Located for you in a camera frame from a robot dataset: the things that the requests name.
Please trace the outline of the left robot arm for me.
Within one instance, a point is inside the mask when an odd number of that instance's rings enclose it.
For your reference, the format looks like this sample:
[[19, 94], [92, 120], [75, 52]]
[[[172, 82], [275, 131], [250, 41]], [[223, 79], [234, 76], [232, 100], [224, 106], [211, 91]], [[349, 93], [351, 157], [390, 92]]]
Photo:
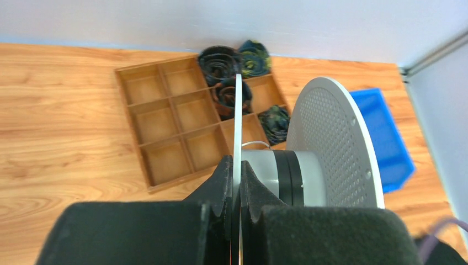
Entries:
[[411, 238], [391, 211], [294, 207], [241, 166], [235, 226], [232, 157], [180, 202], [81, 202], [51, 229], [37, 264], [464, 264], [435, 235]]

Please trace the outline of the grey perforated cable spool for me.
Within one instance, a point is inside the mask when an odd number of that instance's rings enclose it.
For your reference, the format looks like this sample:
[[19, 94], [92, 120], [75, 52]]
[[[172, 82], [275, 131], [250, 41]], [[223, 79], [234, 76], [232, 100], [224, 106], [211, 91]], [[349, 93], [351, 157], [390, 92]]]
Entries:
[[235, 104], [232, 248], [243, 263], [241, 163], [288, 206], [383, 209], [379, 167], [363, 116], [336, 80], [318, 77], [301, 91], [284, 150], [244, 150], [241, 104]]

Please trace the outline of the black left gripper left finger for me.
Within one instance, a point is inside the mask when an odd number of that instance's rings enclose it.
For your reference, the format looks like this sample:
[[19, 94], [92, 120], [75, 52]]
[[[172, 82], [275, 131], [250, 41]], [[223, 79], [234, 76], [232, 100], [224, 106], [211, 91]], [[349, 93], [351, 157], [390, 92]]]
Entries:
[[57, 219], [37, 264], [230, 264], [231, 156], [181, 201], [80, 202]]

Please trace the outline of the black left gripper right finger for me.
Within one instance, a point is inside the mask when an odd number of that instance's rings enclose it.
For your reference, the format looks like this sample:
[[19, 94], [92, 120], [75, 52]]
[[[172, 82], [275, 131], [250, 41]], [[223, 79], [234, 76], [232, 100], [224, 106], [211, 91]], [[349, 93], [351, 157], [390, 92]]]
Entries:
[[288, 206], [241, 163], [244, 264], [421, 264], [402, 220], [380, 208]]

